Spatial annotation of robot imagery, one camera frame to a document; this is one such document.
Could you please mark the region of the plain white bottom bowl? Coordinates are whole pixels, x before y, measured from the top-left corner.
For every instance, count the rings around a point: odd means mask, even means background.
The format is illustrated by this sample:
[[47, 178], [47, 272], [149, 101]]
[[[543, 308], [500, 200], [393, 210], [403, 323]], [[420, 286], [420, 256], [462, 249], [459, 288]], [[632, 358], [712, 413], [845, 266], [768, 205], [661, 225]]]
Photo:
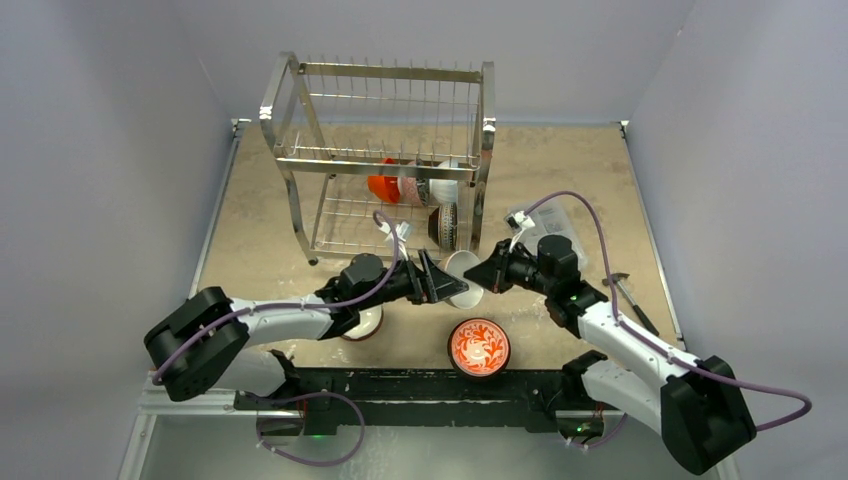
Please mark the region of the plain white bottom bowl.
[[479, 305], [482, 300], [484, 289], [475, 282], [464, 277], [464, 273], [481, 263], [476, 254], [467, 250], [459, 250], [439, 263], [439, 267], [446, 273], [462, 280], [466, 284], [466, 290], [446, 300], [454, 308], [469, 310]]

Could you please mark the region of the white red-rimmed bowl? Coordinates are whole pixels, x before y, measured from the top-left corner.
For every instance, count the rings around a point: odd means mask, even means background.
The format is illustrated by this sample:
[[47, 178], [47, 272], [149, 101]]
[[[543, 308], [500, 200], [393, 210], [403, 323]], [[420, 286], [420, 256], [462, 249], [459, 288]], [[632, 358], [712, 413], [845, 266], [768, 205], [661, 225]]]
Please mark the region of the white red-rimmed bowl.
[[359, 323], [342, 335], [347, 341], [363, 341], [373, 336], [381, 327], [384, 318], [382, 306], [359, 311]]

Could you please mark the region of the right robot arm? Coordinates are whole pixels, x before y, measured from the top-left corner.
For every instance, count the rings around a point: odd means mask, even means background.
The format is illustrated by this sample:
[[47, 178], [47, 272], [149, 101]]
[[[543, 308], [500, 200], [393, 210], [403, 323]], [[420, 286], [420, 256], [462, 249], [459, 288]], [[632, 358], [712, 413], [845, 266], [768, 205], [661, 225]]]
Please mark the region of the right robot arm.
[[576, 407], [595, 400], [618, 408], [656, 432], [688, 472], [703, 474], [756, 438], [729, 364], [717, 356], [701, 360], [621, 313], [582, 278], [567, 238], [548, 235], [535, 253], [503, 240], [463, 276], [492, 293], [519, 286], [544, 296], [556, 325], [609, 356], [565, 375], [564, 399]]

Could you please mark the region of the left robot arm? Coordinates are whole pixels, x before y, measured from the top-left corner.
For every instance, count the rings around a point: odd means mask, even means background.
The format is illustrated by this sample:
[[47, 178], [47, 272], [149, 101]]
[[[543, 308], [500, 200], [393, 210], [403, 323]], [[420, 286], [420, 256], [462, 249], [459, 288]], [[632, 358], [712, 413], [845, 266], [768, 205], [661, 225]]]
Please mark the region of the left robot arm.
[[438, 304], [467, 292], [463, 279], [439, 267], [425, 250], [418, 261], [403, 257], [389, 266], [359, 254], [324, 287], [282, 301], [246, 301], [222, 288], [202, 289], [152, 328], [144, 346], [155, 366], [152, 381], [175, 402], [212, 388], [259, 394], [272, 408], [297, 399], [291, 363], [279, 354], [250, 357], [247, 349], [284, 340], [341, 337], [360, 323], [360, 313], [399, 299]]

